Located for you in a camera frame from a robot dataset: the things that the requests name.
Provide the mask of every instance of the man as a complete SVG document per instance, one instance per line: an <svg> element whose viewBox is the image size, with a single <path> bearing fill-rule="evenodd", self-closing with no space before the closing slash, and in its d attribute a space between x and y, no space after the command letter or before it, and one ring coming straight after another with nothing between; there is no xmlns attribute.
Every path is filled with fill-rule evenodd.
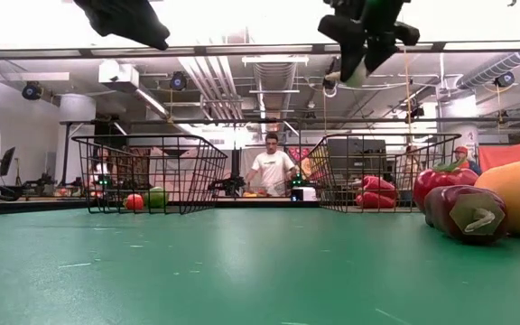
<svg viewBox="0 0 520 325"><path fill-rule="evenodd" d="M246 176L246 183L260 172L262 186L269 196L283 196L286 193L285 182L298 172L288 154L278 151L278 135L269 133L265 138L266 152L260 153L252 163L252 170Z"/></svg>
<svg viewBox="0 0 520 325"><path fill-rule="evenodd" d="M460 165L461 168L469 168L474 171L478 176L483 173L480 170L480 167L476 162L470 160L467 155L469 154L469 149L465 146L459 146L455 149L455 160L459 162L460 160L464 160L465 162Z"/></svg>

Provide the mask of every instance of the scratch on table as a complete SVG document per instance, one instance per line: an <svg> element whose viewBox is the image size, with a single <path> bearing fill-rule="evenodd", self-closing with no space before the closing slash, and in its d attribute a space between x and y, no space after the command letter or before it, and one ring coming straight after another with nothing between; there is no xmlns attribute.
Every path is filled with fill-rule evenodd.
<svg viewBox="0 0 520 325"><path fill-rule="evenodd" d="M408 321L401 320L401 319L399 319L398 317L395 317L395 316L389 314L389 313L386 312L386 311L381 311L381 310L379 310L378 308L376 308L375 311L378 311L378 312L380 312L381 314L385 315L386 317L388 317L388 318L390 318L390 319L392 319L392 320L398 321L398 322L401 323L401 324L404 324L404 325L412 325L412 324L409 323Z"/></svg>
<svg viewBox="0 0 520 325"><path fill-rule="evenodd" d="M62 265L59 268L88 266L88 265L91 265L91 263L81 263L81 264L76 264L76 265Z"/></svg>

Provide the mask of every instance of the person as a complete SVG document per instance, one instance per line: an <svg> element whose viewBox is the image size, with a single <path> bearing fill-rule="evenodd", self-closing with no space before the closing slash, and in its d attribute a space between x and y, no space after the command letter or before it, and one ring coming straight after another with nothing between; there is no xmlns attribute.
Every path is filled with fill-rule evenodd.
<svg viewBox="0 0 520 325"><path fill-rule="evenodd" d="M400 193L400 199L405 207L408 207L413 202L413 185L416 176L421 171L421 163L417 156L417 147L414 145L407 145L404 151L404 159L400 161L397 168L397 188Z"/></svg>
<svg viewBox="0 0 520 325"><path fill-rule="evenodd" d="M89 161L91 162L88 168L89 188L100 190L103 185L108 185L110 181L116 180L117 168L109 161L107 148L98 147L96 154Z"/></svg>
<svg viewBox="0 0 520 325"><path fill-rule="evenodd" d="M455 163L464 160L464 162L459 166L460 168L469 168L470 170L474 171L478 176L480 176L483 173L483 171L480 170L478 164L468 158L469 148L467 148L466 146L458 146L457 148L455 148L454 153Z"/></svg>
<svg viewBox="0 0 520 325"><path fill-rule="evenodd" d="M298 172L298 168L288 154L277 150L278 135L269 133L265 138L266 152L260 153L252 163L252 169L246 176L246 184L260 172L262 186L268 196L283 196L286 193L285 182Z"/></svg>

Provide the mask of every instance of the white t-shirt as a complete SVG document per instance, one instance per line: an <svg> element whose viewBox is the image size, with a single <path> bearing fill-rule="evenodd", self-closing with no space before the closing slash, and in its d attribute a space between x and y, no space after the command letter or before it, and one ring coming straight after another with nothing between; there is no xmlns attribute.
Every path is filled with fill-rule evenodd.
<svg viewBox="0 0 520 325"><path fill-rule="evenodd" d="M281 151L260 153L252 163L252 169L262 174L262 186L266 188L266 193L272 196L284 195L286 173L293 167L292 159Z"/></svg>

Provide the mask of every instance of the red cap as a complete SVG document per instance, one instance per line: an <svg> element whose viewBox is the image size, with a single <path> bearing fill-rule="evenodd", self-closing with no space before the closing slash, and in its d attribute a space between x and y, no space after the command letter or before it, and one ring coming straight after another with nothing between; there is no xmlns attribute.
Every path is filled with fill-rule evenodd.
<svg viewBox="0 0 520 325"><path fill-rule="evenodd" d="M458 146L458 147L455 149L455 153L464 153L464 154L467 154L467 153L469 153L469 149L467 149L466 146Z"/></svg>

